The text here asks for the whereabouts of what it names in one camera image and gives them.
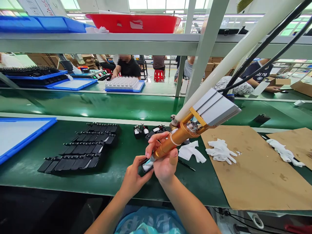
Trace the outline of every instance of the black cable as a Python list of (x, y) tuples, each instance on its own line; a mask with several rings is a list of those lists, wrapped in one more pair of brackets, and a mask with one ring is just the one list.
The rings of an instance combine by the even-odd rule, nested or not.
[[(273, 32), (265, 39), (263, 43), (260, 44), (260, 46), (249, 56), (249, 58), (243, 63), (243, 65), (239, 68), (239, 70), (234, 74), (234, 76), (231, 78), (229, 83), (227, 84), (227, 87), (232, 86), (237, 78), (245, 71), (245, 69), (248, 67), (248, 65), (254, 60), (254, 58), (277, 36), (279, 33), (290, 23), (292, 22), (298, 15), (301, 14), (301, 12), (312, 2), (312, 0), (305, 0), (302, 2), (292, 13), (286, 17), (286, 19), (278, 26), (276, 27)], [(223, 96), (226, 96), (228, 93), (228, 90), (223, 91)]]
[[(251, 219), (247, 219), (247, 218), (241, 217), (241, 216), (239, 216), (239, 215), (231, 214), (229, 211), (225, 211), (225, 212), (224, 212), (224, 215), (225, 215), (225, 216), (230, 216), (230, 217), (232, 217), (233, 219), (236, 219), (236, 218), (233, 217), (233, 216), (237, 216), (237, 217), (239, 217), (239, 218), (242, 218), (242, 219), (245, 219), (245, 220), (248, 220), (248, 221), (253, 222), (253, 220), (251, 220)], [(239, 221), (239, 222), (241, 222), (242, 224), (244, 224), (244, 225), (246, 225), (246, 226), (248, 226), (248, 227), (250, 227), (250, 228), (256, 229), (256, 230), (258, 230), (258, 231), (263, 231), (263, 232), (268, 232), (268, 233), (276, 233), (276, 234), (277, 234), (277, 232), (270, 232), (270, 231), (265, 231), (265, 230), (262, 230), (262, 229), (254, 228), (254, 227), (252, 227), (252, 226), (250, 226), (250, 225), (248, 225), (248, 224), (246, 224), (246, 223), (240, 221), (239, 219), (236, 219), (236, 220)], [(294, 233), (294, 234), (296, 234), (295, 232), (287, 231), (287, 230), (285, 230), (285, 229), (281, 229), (281, 228), (277, 228), (277, 227), (272, 227), (272, 226), (269, 226), (269, 225), (266, 225), (266, 227), (272, 228), (272, 229), (276, 229), (276, 230), (279, 230), (279, 231), (283, 231), (283, 232), (288, 232), (288, 233)]]
[(312, 24), (312, 17), (309, 19), (309, 21), (306, 23), (306, 25), (300, 30), (300, 32), (298, 32), (295, 35), (295, 37), (280, 52), (278, 52), (273, 58), (271, 58), (265, 65), (263, 65), (258, 70), (253, 72), (251, 75), (249, 75), (246, 78), (242, 79), (241, 81), (237, 82), (236, 84), (231, 85), (231, 86), (227, 86), (224, 89), (220, 89), (220, 90), (218, 90), (218, 92), (220, 93), (220, 92), (224, 92), (224, 91), (229, 91), (230, 89), (233, 89), (233, 88), (245, 83), (246, 81), (251, 79), (254, 75), (258, 74), (259, 72), (263, 71), (265, 68), (270, 66), (278, 57), (280, 57), (283, 53), (285, 53), (285, 51), (288, 50), (305, 33), (305, 31), (309, 28), (309, 26), (311, 24)]

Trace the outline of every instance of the green workbench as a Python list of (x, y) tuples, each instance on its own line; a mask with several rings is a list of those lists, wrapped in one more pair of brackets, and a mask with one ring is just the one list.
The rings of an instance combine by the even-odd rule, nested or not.
[[(170, 122), (183, 102), (181, 97), (0, 89), (0, 112), (8, 113)], [(294, 107), (291, 102), (237, 99), (235, 104), (242, 112), (226, 125), (250, 125), (266, 114), (271, 119), (264, 128), (312, 129), (312, 103)]]
[[(86, 122), (58, 121), (0, 165), (0, 185), (114, 196), (122, 184), (127, 166), (133, 162), (135, 156), (143, 155), (148, 145), (146, 139), (134, 138), (133, 125), (121, 124), (120, 127), (117, 146), (109, 149), (101, 168), (55, 175), (39, 173), (37, 169), (43, 163), (44, 157), (57, 156), (63, 148), (63, 143), (74, 138), (75, 131), (80, 132), (86, 128)], [(201, 138), (196, 140), (199, 142), (197, 149), (205, 155), (207, 161), (197, 163), (195, 157), (192, 157), (187, 163), (196, 171), (178, 164), (176, 176), (204, 205), (229, 208), (215, 170), (205, 152), (203, 141)], [(312, 171), (307, 168), (295, 169), (312, 184)], [(169, 201), (155, 175), (134, 198)], [(310, 214), (309, 211), (287, 213)]]

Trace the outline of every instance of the white pipe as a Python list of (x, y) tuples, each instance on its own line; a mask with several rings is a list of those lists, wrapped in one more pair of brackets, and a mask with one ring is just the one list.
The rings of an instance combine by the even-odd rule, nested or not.
[(228, 53), (222, 62), (212, 71), (207, 79), (199, 86), (176, 115), (176, 120), (181, 121), (189, 109), (212, 88), (237, 62), (248, 53), (258, 42), (264, 38), (277, 24), (282, 22), (303, 0), (284, 0), (281, 4), (277, 1), (275, 6), (266, 13), (261, 20), (249, 31), (243, 39)]

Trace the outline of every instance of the black shirt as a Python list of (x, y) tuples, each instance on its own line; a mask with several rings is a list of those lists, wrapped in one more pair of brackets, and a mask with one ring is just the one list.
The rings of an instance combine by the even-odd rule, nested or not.
[[(246, 71), (243, 73), (242, 78), (245, 78), (245, 77), (251, 75), (256, 70), (258, 70), (260, 67), (261, 66), (260, 66), (258, 61), (250, 64), (249, 67), (247, 67)], [(265, 68), (263, 71), (259, 72), (258, 74), (254, 75), (253, 79), (256, 82), (260, 83), (264, 78), (266, 78), (270, 75), (272, 68), (273, 68), (273, 64), (271, 64), (269, 67)]]
[(118, 65), (121, 66), (122, 76), (141, 76), (141, 69), (132, 56), (128, 63), (120, 59)]

